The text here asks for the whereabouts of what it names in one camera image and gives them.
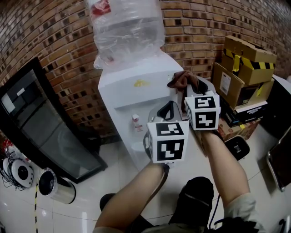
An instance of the tile floor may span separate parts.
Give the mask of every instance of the tile floor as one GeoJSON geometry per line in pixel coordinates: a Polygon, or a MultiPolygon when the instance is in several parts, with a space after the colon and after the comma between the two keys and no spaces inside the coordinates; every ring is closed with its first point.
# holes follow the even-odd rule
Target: tile floor
{"type": "MultiPolygon", "coordinates": [[[[284,193],[277,190],[266,167],[266,153],[275,143],[276,140],[259,126],[248,140],[251,152],[240,161],[247,173],[251,192],[257,199],[262,224],[269,232],[274,232],[278,221],[291,213],[291,187],[287,187],[284,193]]],[[[76,185],[77,197],[72,204],[64,205],[38,195],[36,213],[40,233],[91,233],[100,215],[100,198],[119,191],[138,173],[123,143],[104,145],[100,154],[108,168],[76,185]]],[[[40,173],[37,166],[34,169],[36,174],[40,173]]],[[[165,185],[144,209],[142,216],[154,225],[167,223],[180,190],[189,179],[197,176],[205,176],[213,182],[208,159],[203,156],[190,133],[186,161],[177,163],[170,170],[165,185]]],[[[6,226],[7,233],[35,232],[34,196],[35,186],[20,192],[13,187],[5,188],[0,182],[0,221],[6,226]]],[[[215,188],[213,206],[217,196],[215,188]]],[[[221,218],[223,208],[220,201],[214,222],[221,218]]]]}

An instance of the pants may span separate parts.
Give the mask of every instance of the pants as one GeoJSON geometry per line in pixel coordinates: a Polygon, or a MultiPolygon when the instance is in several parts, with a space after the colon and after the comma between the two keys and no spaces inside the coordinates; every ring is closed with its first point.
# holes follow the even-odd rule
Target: pants
{"type": "MultiPolygon", "coordinates": [[[[100,200],[101,211],[114,194],[106,194],[100,200]]],[[[207,227],[214,197],[213,184],[205,177],[196,177],[189,180],[179,194],[176,210],[169,221],[184,223],[190,227],[207,227]]],[[[128,227],[128,233],[141,233],[147,228],[154,227],[141,215],[128,227]]]]}

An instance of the sticker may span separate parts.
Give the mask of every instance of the sticker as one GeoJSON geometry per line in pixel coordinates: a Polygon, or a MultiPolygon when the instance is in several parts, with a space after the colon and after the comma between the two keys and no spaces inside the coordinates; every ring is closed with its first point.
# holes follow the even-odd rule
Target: sticker
{"type": "Polygon", "coordinates": [[[110,12],[111,12],[111,8],[110,8],[108,0],[99,0],[91,6],[90,14],[91,14],[91,18],[95,20],[99,18],[100,16],[103,16],[110,12]]]}
{"type": "Polygon", "coordinates": [[[175,136],[184,135],[179,123],[158,123],[156,124],[157,136],[175,136]]]}
{"type": "Polygon", "coordinates": [[[240,70],[240,61],[241,61],[241,57],[238,55],[235,55],[232,71],[238,72],[240,70]]]}
{"type": "Polygon", "coordinates": [[[214,98],[212,96],[195,98],[195,108],[215,108],[214,98]]]}
{"type": "Polygon", "coordinates": [[[255,108],[255,109],[251,109],[249,111],[247,111],[247,113],[249,114],[254,114],[255,112],[259,111],[262,107],[258,107],[258,108],[255,108]]]}
{"type": "Polygon", "coordinates": [[[142,87],[142,86],[149,86],[150,83],[147,82],[147,81],[143,81],[141,79],[137,80],[135,83],[134,83],[134,87],[142,87]]]}
{"type": "Polygon", "coordinates": [[[216,112],[215,111],[196,112],[195,120],[197,129],[214,128],[216,125],[216,112]]]}
{"type": "Polygon", "coordinates": [[[3,97],[1,98],[1,101],[4,107],[6,108],[6,110],[8,111],[8,113],[11,113],[15,109],[15,106],[12,103],[7,93],[3,95],[3,97]]]}
{"type": "Polygon", "coordinates": [[[227,96],[229,86],[231,85],[231,78],[225,73],[222,73],[220,81],[220,90],[227,96]]]}
{"type": "Polygon", "coordinates": [[[261,95],[262,90],[263,90],[263,86],[258,90],[258,92],[256,94],[256,97],[259,97],[261,95]]]}
{"type": "Polygon", "coordinates": [[[157,161],[182,159],[184,139],[157,142],[157,161]]]}
{"type": "Polygon", "coordinates": [[[24,88],[22,88],[19,92],[17,92],[17,96],[20,96],[23,92],[25,92],[24,88]]]}

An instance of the speaker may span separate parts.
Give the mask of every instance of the speaker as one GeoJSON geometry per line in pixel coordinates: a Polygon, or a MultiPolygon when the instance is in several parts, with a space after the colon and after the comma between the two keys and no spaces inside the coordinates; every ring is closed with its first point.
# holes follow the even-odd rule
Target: speaker
{"type": "Polygon", "coordinates": [[[13,178],[24,187],[31,187],[34,171],[20,159],[14,160],[11,165],[13,178]]]}

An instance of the plastic bag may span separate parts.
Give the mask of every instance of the plastic bag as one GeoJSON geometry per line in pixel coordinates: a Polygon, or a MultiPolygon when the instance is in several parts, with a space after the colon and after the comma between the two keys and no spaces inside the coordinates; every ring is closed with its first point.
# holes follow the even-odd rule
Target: plastic bag
{"type": "Polygon", "coordinates": [[[96,69],[139,62],[164,45],[158,0],[87,0],[87,4],[99,50],[96,69]]]}

